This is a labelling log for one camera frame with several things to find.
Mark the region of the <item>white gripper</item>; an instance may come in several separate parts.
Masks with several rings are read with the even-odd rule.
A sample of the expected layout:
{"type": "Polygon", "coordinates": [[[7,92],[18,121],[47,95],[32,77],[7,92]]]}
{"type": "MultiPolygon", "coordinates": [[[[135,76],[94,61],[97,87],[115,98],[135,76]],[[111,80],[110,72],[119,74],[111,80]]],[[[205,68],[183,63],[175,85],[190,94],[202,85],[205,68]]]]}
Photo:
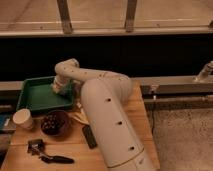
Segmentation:
{"type": "Polygon", "coordinates": [[[54,77],[53,83],[51,84],[52,90],[59,95],[65,96],[69,94],[70,80],[59,75],[54,77]]]}

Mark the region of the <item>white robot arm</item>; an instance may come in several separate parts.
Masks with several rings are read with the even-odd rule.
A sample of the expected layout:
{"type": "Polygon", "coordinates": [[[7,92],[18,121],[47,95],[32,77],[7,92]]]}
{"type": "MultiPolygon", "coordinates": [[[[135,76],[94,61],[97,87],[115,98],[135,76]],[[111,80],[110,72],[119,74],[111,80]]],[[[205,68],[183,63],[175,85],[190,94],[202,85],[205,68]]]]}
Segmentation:
{"type": "Polygon", "coordinates": [[[80,68],[76,59],[57,63],[55,73],[57,94],[70,80],[82,83],[80,101],[108,171],[156,171],[122,106],[133,90],[128,76],[80,68]]]}

